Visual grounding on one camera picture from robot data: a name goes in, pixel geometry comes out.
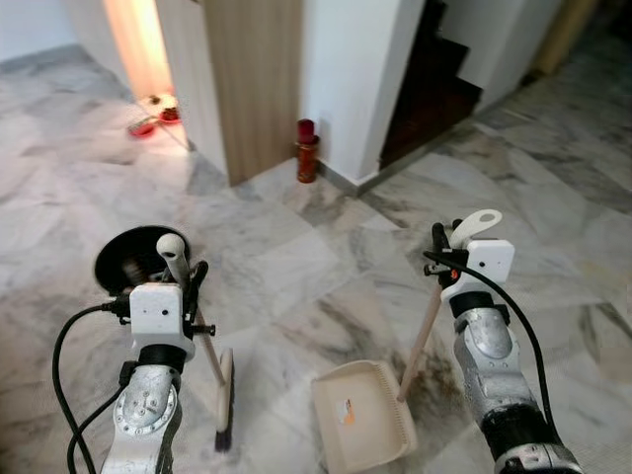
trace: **black wire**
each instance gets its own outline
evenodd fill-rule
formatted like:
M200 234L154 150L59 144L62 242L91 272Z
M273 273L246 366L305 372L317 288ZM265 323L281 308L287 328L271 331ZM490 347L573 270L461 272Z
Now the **black wire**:
M79 427L77 426L77 422L75 421L75 417L72 415L72 411L70 410L70 406L66 400L66 397L63 393L63 389L61 388L61 380L59 379L59 357L61 355L61 345L63 344L63 340L68 334L68 331L79 319L83 318L87 314L94 313L96 311L107 311L110 307L109 304L100 304L98 306L92 306L90 308L86 308L83 311L78 312L63 325L61 331L59 332L59 336L57 336L57 340L55 341L55 348L52 353L52 386L55 390L55 395L57 396L57 401L59 402L59 406L61 407L61 411L63 415L66 417L66 421L72 430L72 434L77 438L77 442L79 443L79 448L81 449L81 453L83 458L86 461L86 466L88 467L88 472L90 474L97 474L95 471L95 465L92 462L92 456L90 455L90 450L88 449L88 445L86 444L86 440L81 435L79 431Z
M542 408L544 411L544 416L546 418L546 423L548 424L553 437L556 442L563 444L560 436L557 433L557 429L555 427L555 422L553 421L553 413L551 411L551 401L549 400L549 388L546 384L546 373L544 371L544 357L542 356L542 349L540 348L540 343L537 340L537 336L535 336L535 332L531 327L528 319L517 305L517 303L504 291L499 285L491 281L484 275L479 274L475 270L464 267L460 264L456 264L451 262L449 259L443 257L440 254L436 254L434 252L424 252L424 256L432 259L440 264L444 264L447 267L458 270L462 273L472 275L473 277L481 280L485 284L487 284L490 288L492 288L513 310L517 319L519 319L520 323L524 327L524 331L526 331L526 335L529 337L531 345L533 346L533 353L535 354L535 365L537 367L537 378L540 385L540 393L542 395Z
M83 432L86 430L86 428L88 428L88 426L92 422L94 422L99 415L101 415L103 412L105 412L108 409L108 407L110 405L112 405L117 400L117 398L119 397L120 393L124 389L125 389L124 386L123 387L119 387L117 392L112 397L110 397L108 400L106 400L99 408L97 408L92 413L92 415L90 415L88 418L86 418L84 420L84 422L81 425L79 425L79 433L83 434ZM74 454L75 454L75 446L76 445L77 445L77 436L74 435L72 437L72 439L70 440L70 442L68 443L68 450L66 452L66 460L69 460L68 461L68 469L70 471L70 474L75 474L77 472L76 468L75 468L75 465L74 465L74 462L75 462Z

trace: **dustpan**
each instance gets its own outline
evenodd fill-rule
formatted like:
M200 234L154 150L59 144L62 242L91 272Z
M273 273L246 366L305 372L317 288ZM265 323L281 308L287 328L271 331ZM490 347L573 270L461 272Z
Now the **dustpan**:
M417 434L387 362L357 360L312 382L330 474L359 472L413 452Z

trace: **wooden handle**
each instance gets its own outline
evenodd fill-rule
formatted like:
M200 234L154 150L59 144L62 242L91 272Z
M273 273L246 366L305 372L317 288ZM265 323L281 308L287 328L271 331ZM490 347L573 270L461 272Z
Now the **wooden handle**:
M408 365L406 365L406 371L404 372L402 385L399 389L399 394L397 395L398 402L403 403L408 397L408 392L411 389L411 383L413 382L413 378L415 377L415 373L417 372L417 362L419 361L419 357L422 354L424 347L426 346L429 335L431 334L431 329L433 328L433 324L435 323L436 315L440 306L441 287L437 285L433 291L431 300L428 303L426 318L424 319L424 323L422 324L422 329L420 330L419 335L417 336L417 340L415 341L415 345L413 346L413 350L411 351L411 357L408 360Z

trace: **marble floor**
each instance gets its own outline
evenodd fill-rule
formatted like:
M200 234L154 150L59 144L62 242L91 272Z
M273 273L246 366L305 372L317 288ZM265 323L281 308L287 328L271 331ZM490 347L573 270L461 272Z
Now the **marble floor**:
M460 125L361 199L287 162L234 189L167 130L131 141L142 110L84 56L0 72L0 472L65 472L69 429L50 382L56 334L101 302L94 260L140 224L181 229L211 263L201 307L236 357L234 445L213 449L213 386L200 353L184 373L177 473L324 474L310 381L347 361L403 372L434 282L431 225L501 210L516 247L509 292L544 350L558 431L587 473L632 471L632 74L624 44L595 37L559 75ZM464 405L442 311L410 408L420 447L371 474L489 474ZM522 363L536 390L524 332ZM128 329L73 329L62 379L83 419L117 388ZM101 463L110 416L87 439Z

